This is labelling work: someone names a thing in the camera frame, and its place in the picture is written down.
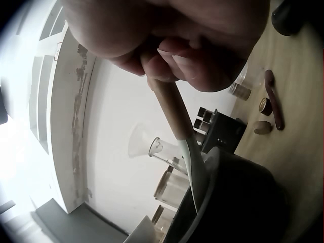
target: wooden table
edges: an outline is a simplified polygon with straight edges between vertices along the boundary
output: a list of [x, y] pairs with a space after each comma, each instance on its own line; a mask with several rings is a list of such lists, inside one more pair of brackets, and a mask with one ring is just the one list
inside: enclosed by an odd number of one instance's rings
[[[271, 12], [278, 6], [272, 3]], [[293, 242], [323, 210], [323, 48], [308, 25], [286, 37], [268, 25], [248, 60], [248, 76], [271, 69], [281, 102], [285, 129], [278, 131], [273, 114], [258, 111], [267, 97], [264, 82], [247, 101], [237, 99], [231, 117], [248, 124], [235, 154], [265, 166], [287, 191], [291, 222], [283, 242]], [[269, 121], [267, 135], [253, 132], [255, 121]]]

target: ceramic spoon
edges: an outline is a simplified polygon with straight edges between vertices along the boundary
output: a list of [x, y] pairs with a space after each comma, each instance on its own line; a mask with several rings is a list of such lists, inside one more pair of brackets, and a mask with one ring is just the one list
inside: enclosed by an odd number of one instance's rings
[[148, 79], [165, 117], [182, 149], [187, 167], [192, 197], [196, 212], [199, 211], [209, 184], [209, 176], [201, 157], [194, 130], [187, 109], [176, 83]]

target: black pot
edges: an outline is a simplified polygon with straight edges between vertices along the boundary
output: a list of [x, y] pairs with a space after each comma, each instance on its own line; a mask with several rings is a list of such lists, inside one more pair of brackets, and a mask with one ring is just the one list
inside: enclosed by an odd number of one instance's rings
[[272, 174], [216, 147], [210, 154], [206, 165], [214, 169], [200, 211], [196, 214], [189, 188], [164, 243], [278, 242], [288, 223], [288, 205]]

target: wooden handle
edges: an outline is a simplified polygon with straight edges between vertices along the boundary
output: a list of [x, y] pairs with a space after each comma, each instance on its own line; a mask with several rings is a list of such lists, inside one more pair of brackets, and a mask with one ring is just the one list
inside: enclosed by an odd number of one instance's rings
[[194, 134], [191, 120], [176, 83], [152, 78], [148, 78], [147, 82], [155, 93], [176, 139], [185, 140], [191, 137]]

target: peeling paint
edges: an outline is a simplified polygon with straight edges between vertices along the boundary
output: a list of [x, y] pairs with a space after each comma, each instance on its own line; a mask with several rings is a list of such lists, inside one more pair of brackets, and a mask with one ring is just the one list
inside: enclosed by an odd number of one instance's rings
[[76, 80], [80, 82], [79, 91], [75, 96], [74, 100], [74, 109], [73, 109], [73, 119], [72, 119], [72, 135], [73, 135], [73, 143], [72, 143], [72, 168], [73, 168], [73, 176], [74, 176], [74, 184], [76, 187], [75, 197], [79, 199], [79, 191], [78, 185], [81, 185], [82, 175], [80, 173], [80, 152], [81, 152], [81, 139], [82, 139], [82, 124], [79, 124], [79, 111], [81, 107], [81, 100], [84, 90], [85, 81], [88, 73], [85, 72], [87, 65], [87, 52], [88, 50], [82, 45], [78, 46], [78, 54], [82, 57], [81, 67], [76, 69]]
[[92, 198], [92, 192], [91, 192], [91, 190], [89, 188], [87, 188], [87, 190], [88, 190], [88, 195], [90, 196], [90, 198]]

